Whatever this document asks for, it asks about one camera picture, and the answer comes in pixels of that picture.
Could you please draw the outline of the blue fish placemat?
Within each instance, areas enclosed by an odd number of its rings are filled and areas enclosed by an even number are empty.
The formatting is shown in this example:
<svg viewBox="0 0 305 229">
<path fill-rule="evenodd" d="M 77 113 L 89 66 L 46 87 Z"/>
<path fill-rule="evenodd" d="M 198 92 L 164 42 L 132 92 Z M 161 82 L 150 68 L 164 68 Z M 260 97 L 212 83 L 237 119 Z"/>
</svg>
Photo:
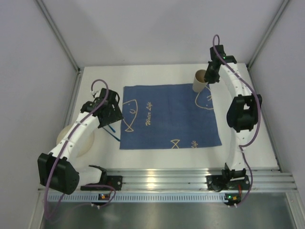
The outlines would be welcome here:
<svg viewBox="0 0 305 229">
<path fill-rule="evenodd" d="M 221 146 L 209 86 L 137 85 L 123 89 L 121 150 Z"/>
</svg>

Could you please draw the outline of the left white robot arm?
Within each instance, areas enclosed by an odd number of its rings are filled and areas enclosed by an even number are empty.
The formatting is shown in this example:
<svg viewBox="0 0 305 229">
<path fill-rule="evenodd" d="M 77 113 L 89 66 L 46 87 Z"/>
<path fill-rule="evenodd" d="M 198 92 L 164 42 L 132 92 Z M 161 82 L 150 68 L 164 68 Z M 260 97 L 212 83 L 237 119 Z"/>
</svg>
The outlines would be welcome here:
<svg viewBox="0 0 305 229">
<path fill-rule="evenodd" d="M 106 169 L 88 165 L 73 166 L 82 146 L 96 129 L 123 119 L 117 92 L 102 88 L 93 101 L 87 101 L 63 139 L 47 154 L 38 157 L 40 184 L 64 193 L 72 194 L 86 185 L 104 185 Z"/>
</svg>

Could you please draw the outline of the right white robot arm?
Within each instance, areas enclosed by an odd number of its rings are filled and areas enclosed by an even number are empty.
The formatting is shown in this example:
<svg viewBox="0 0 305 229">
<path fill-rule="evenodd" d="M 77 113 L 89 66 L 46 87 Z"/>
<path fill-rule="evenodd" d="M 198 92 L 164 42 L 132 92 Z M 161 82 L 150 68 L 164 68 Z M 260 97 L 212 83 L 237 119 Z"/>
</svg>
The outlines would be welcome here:
<svg viewBox="0 0 305 229">
<path fill-rule="evenodd" d="M 241 77 L 236 59 L 226 55 L 223 45 L 213 45 L 210 57 L 205 81 L 224 81 L 232 98 L 226 114 L 231 142 L 224 171 L 242 172 L 246 170 L 244 149 L 254 142 L 260 129 L 262 97 Z"/>
</svg>

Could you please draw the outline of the beige cup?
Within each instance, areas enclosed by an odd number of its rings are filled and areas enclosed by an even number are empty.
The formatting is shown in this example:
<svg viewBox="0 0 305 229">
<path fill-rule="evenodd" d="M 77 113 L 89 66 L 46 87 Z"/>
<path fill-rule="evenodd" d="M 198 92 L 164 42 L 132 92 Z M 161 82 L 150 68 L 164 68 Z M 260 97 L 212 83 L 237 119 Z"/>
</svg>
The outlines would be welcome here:
<svg viewBox="0 0 305 229">
<path fill-rule="evenodd" d="M 207 85 L 208 82 L 205 81 L 206 70 L 198 70 L 195 73 L 193 80 L 193 91 L 196 93 L 200 93 Z"/>
</svg>

